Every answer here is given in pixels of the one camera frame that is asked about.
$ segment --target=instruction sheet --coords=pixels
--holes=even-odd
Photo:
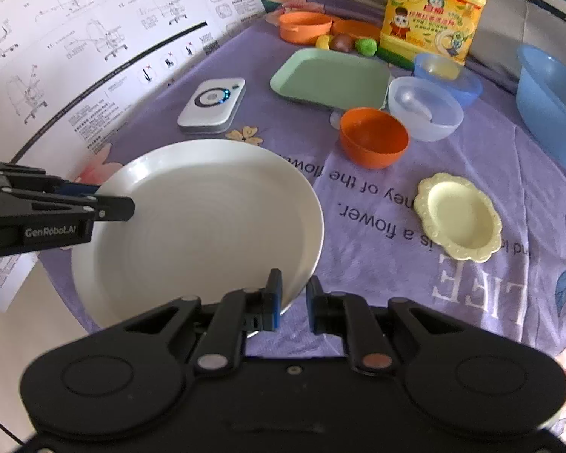
[[[140,101],[263,13],[260,0],[0,0],[0,161],[74,180]],[[0,310],[33,262],[0,261]]]

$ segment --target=orange bowl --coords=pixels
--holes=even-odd
[[[317,12],[290,12],[279,17],[279,34],[284,41],[314,46],[319,36],[329,34],[332,22]]]
[[[365,168],[385,168],[402,157],[409,146],[409,134],[390,114],[360,107],[341,117],[340,142],[354,163]]]
[[[372,37],[379,43],[380,32],[379,27],[359,20],[336,20],[333,22],[333,34],[348,34],[353,39]]]

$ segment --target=green tray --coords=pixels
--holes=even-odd
[[[378,59],[305,48],[279,68],[270,88],[293,100],[349,110],[382,108],[389,82],[388,66]]]

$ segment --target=bottle label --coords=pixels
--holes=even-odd
[[[465,0],[388,0],[381,34],[463,63],[481,13]]]

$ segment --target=plastic bottle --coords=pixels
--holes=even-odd
[[[380,46],[406,59],[434,52],[463,65],[486,0],[388,0]]]

